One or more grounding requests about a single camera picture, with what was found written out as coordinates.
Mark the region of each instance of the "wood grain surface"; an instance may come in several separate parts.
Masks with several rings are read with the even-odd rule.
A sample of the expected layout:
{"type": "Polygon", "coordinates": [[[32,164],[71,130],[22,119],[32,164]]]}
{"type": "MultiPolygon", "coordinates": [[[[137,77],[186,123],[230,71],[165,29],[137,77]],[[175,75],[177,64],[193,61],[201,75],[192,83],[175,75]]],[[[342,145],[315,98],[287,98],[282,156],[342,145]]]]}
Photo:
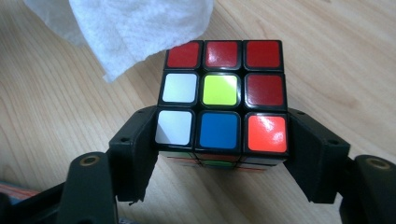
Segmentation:
{"type": "MultiPolygon", "coordinates": [[[[216,1],[200,39],[283,41],[289,106],[342,136],[351,157],[396,162],[396,2],[216,1]]],[[[68,164],[157,102],[164,52],[114,83],[88,47],[61,39],[22,0],[0,1],[0,179],[43,190],[68,164]]],[[[340,223],[309,203],[283,165],[260,174],[159,158],[146,200],[119,213],[139,223],[340,223]]]]}

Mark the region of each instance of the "cube face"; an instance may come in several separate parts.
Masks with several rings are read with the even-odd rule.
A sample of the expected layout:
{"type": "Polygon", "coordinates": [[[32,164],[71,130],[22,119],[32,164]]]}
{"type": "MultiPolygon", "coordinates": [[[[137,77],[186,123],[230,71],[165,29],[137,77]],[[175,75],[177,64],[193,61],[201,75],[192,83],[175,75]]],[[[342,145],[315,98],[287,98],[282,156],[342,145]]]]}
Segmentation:
{"type": "Polygon", "coordinates": [[[202,103],[206,107],[237,107],[240,79],[234,74],[209,73],[204,78],[202,103]]]}
{"type": "Polygon", "coordinates": [[[241,67],[241,42],[206,41],[204,69],[206,71],[238,70],[241,67]]]}
{"type": "Polygon", "coordinates": [[[277,40],[192,41],[168,50],[155,136],[160,154],[181,164],[251,172],[284,161],[282,57],[277,40]]]}
{"type": "Polygon", "coordinates": [[[169,72],[164,74],[160,105],[195,105],[197,95],[198,75],[196,73],[169,72]]]}
{"type": "Polygon", "coordinates": [[[203,41],[195,40],[168,50],[164,70],[197,69],[201,65],[202,45],[203,41]]]}
{"type": "Polygon", "coordinates": [[[247,40],[244,41],[244,50],[244,65],[248,71],[284,71],[280,41],[247,40]]]}

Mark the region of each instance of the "white tissue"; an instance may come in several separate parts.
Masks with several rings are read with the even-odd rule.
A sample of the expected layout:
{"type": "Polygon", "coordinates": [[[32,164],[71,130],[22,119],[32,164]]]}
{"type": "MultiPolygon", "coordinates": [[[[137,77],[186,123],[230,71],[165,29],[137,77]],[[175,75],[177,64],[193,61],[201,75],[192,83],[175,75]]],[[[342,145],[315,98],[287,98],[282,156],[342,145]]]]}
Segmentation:
{"type": "MultiPolygon", "coordinates": [[[[31,7],[31,2],[36,1],[43,2],[25,3],[37,15],[40,11],[45,14],[42,8],[31,7]]],[[[149,55],[201,35],[213,9],[213,0],[69,0],[69,3],[79,30],[106,71],[107,82],[149,55]]],[[[62,11],[67,7],[50,9],[62,11]]]]}

